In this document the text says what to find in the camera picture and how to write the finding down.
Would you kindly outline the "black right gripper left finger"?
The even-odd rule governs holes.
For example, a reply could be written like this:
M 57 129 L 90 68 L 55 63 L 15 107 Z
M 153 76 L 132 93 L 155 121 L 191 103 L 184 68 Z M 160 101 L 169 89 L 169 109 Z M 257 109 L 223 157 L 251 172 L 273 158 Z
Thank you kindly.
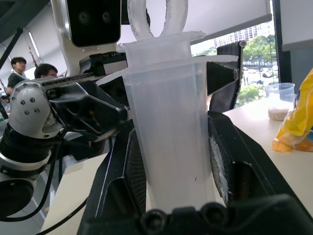
M 112 150 L 97 169 L 83 221 L 146 211 L 146 174 L 135 128 L 119 132 Z

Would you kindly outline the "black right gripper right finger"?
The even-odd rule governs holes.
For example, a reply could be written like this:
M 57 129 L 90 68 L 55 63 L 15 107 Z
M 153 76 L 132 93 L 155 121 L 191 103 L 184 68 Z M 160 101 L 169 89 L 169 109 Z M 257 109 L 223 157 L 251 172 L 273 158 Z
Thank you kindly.
M 263 147 L 222 113 L 209 111 L 209 155 L 220 197 L 237 201 L 286 194 L 301 203 Z

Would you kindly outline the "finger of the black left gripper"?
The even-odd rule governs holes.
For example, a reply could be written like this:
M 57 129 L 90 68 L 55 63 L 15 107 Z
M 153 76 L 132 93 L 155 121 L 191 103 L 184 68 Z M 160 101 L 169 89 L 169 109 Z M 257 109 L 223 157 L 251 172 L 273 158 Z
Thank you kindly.
M 239 70 L 216 62 L 206 63 L 207 95 L 211 95 L 237 81 Z
M 100 141 L 117 134 L 128 121 L 126 106 L 93 82 L 72 83 L 55 89 L 48 98 L 54 117 L 67 131 Z

